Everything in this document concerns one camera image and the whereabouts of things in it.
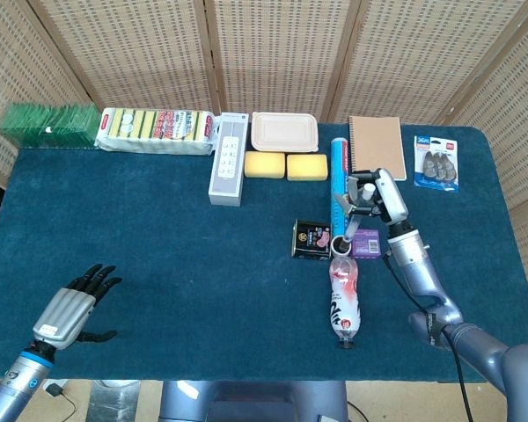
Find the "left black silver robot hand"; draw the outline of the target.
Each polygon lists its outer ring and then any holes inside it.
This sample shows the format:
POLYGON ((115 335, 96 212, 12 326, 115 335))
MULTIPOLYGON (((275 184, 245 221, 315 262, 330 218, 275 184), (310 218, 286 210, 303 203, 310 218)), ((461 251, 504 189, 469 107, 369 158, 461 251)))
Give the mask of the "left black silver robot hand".
POLYGON ((103 343, 117 335, 116 330, 103 333, 84 331, 84 326, 108 291, 122 282, 110 275, 116 266, 96 264, 83 275, 61 287, 33 326, 36 344, 47 344, 64 350, 74 342, 103 343))

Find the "right grey silver robot hand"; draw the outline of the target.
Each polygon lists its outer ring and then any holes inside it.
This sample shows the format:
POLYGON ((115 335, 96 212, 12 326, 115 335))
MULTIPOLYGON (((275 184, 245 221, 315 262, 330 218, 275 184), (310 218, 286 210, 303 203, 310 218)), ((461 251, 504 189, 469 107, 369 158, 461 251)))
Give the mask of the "right grey silver robot hand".
POLYGON ((380 217, 387 226, 412 226, 408 220, 408 209, 401 197, 400 190, 387 169, 378 168, 375 171, 352 172, 347 177, 347 193, 354 199, 357 190, 367 183, 373 184, 376 187, 376 192, 373 196, 374 208, 371 214, 366 216, 380 217))

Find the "transparent test tube white cap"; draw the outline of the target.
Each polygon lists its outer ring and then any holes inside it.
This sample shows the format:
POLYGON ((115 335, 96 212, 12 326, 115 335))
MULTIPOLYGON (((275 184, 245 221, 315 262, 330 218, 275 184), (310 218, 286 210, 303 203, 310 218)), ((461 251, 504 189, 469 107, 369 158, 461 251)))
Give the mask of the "transparent test tube white cap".
POLYGON ((370 215, 374 208, 373 196, 375 192, 376 187, 371 183, 367 183, 357 190, 354 199, 348 193, 338 199, 342 210, 348 217, 348 226, 341 241, 341 252, 344 255, 349 255, 352 240, 359 228, 360 221, 364 216, 370 215))

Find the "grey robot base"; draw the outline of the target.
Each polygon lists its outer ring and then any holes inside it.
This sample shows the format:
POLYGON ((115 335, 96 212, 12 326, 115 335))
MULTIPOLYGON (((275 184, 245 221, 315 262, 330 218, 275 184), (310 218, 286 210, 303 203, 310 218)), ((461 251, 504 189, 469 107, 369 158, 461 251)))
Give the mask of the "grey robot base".
POLYGON ((346 384, 167 380, 158 422, 349 422, 346 384))

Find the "small purple box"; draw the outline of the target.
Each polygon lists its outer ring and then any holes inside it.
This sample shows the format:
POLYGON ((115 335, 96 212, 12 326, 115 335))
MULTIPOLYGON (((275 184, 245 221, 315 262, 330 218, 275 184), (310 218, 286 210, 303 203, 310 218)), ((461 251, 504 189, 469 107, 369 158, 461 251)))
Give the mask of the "small purple box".
POLYGON ((358 229, 352 240, 351 256, 359 259, 379 258, 379 232, 376 229, 358 229))

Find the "blue cling film roll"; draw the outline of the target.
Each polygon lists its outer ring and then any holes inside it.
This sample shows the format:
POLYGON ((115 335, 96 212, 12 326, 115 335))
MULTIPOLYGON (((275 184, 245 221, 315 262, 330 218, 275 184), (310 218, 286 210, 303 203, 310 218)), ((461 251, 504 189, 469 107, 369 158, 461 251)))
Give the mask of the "blue cling film roll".
POLYGON ((348 217, 336 200, 347 193, 348 140, 336 137, 331 141, 331 228, 333 236, 342 236, 348 225, 348 217))

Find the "brown spiral notebook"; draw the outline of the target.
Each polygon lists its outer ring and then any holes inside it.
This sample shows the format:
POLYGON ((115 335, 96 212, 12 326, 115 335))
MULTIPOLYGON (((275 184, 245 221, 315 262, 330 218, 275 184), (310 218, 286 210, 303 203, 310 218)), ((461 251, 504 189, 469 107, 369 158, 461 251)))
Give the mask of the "brown spiral notebook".
POLYGON ((349 116, 352 171, 387 169, 396 181, 405 181, 407 171, 399 117, 349 116))

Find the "yellow sponge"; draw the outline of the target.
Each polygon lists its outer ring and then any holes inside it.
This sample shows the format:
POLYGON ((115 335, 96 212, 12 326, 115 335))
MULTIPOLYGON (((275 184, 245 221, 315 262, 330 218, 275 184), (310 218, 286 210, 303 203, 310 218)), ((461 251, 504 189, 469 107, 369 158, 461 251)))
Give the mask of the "yellow sponge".
POLYGON ((279 152, 247 151, 244 173, 247 178, 284 178, 285 155, 279 152))
POLYGON ((328 165, 326 155, 287 155, 287 179, 289 181, 325 181, 327 177, 328 165))

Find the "black luncheon meat can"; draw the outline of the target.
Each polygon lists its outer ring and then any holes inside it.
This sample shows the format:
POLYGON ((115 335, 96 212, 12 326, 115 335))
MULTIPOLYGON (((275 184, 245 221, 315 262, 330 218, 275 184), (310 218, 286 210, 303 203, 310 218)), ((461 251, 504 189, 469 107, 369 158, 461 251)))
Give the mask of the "black luncheon meat can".
POLYGON ((331 227, 321 222, 295 220, 292 230, 292 258, 329 260, 331 227))

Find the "plastic drink bottle red label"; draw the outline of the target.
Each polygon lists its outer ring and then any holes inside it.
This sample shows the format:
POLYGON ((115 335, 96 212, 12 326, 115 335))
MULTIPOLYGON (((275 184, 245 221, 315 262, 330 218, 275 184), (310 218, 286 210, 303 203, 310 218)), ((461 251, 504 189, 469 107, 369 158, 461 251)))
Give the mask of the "plastic drink bottle red label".
POLYGON ((350 257, 335 256, 329 266, 332 294, 330 322, 343 349, 354 347, 361 325, 358 301, 358 267, 350 257))

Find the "beige lidded food container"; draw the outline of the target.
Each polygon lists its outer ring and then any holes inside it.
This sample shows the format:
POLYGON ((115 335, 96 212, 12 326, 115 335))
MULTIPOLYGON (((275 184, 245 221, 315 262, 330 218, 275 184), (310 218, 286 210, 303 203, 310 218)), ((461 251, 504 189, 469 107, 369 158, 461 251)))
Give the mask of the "beige lidded food container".
POLYGON ((251 144, 263 152, 314 153, 318 122, 309 113, 253 112, 251 144))

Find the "white power strip box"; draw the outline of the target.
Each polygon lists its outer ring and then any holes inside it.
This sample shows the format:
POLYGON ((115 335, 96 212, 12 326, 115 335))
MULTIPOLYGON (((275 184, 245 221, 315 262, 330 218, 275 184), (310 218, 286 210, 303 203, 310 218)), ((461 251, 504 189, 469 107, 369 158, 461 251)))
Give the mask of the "white power strip box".
POLYGON ((249 115, 223 113, 209 182, 212 205, 239 207, 241 204, 249 115))

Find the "woven folding screen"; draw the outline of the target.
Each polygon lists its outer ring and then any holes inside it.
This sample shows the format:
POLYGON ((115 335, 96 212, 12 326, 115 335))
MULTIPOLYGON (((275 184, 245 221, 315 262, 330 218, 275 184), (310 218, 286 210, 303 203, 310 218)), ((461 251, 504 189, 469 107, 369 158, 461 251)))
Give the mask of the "woven folding screen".
MULTIPOLYGON (((48 49, 31 53, 22 68, 22 59, 6 59, 6 52, 22 53, 21 48, 37 48, 42 40, 35 29, 18 31, 6 25, 21 26, 25 18, 10 16, 4 8, 21 1, 0 0, 0 77, 25 79, 14 82, 19 99, 37 102, 70 103, 78 101, 77 89, 53 63, 48 49)), ((98 88, 106 105, 200 107, 211 108, 207 77, 203 67, 202 45, 191 0, 170 0, 117 4, 92 0, 83 5, 61 0, 59 11, 66 11, 68 24, 75 29, 91 30, 90 53, 84 64, 101 65, 98 77, 107 73, 98 88)), ((329 73, 332 73, 340 44, 343 9, 327 0, 305 4, 296 0, 265 2, 241 0, 224 3, 225 12, 217 13, 219 25, 232 18, 232 34, 220 40, 219 52, 224 65, 225 94, 231 110, 274 109, 269 101, 279 101, 280 109, 296 112, 321 112, 329 73)), ((469 171, 460 170, 459 194, 440 194, 400 184, 413 222, 419 224, 424 240, 436 247, 433 265, 447 292, 464 312, 466 321, 477 324, 507 345, 528 343, 528 285, 518 255, 508 211, 498 185, 490 147, 483 134, 461 127, 459 141, 469 148, 461 165, 475 160, 475 182, 468 183, 469 171)))

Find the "green packaged sheet stack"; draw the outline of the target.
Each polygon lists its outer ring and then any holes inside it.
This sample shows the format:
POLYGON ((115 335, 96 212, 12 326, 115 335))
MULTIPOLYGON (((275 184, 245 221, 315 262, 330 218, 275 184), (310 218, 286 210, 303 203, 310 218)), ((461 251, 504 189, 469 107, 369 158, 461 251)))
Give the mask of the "green packaged sheet stack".
POLYGON ((94 104, 12 103, 0 135, 21 149, 93 149, 100 120, 94 104))

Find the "packaged yellow sponge multipack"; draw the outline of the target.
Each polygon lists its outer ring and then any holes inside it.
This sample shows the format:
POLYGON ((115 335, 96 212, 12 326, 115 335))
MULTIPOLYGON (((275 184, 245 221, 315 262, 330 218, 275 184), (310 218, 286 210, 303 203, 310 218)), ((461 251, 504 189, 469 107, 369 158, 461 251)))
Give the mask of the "packaged yellow sponge multipack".
POLYGON ((220 122, 208 111, 108 107, 94 146, 116 152, 209 156, 220 122))

